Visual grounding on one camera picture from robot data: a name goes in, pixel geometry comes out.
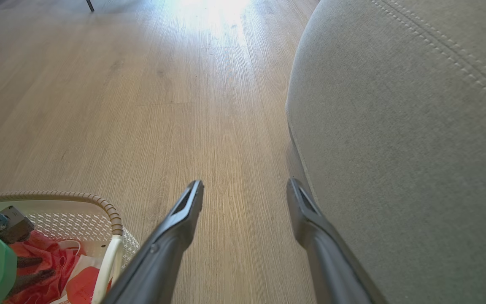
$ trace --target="laundry basket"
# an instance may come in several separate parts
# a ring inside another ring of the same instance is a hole
[[[116,208],[103,198],[78,192],[28,191],[0,194],[0,210],[15,206],[51,239],[77,240],[87,256],[102,258],[92,304],[104,298],[121,270],[138,252],[136,239],[123,227]]]

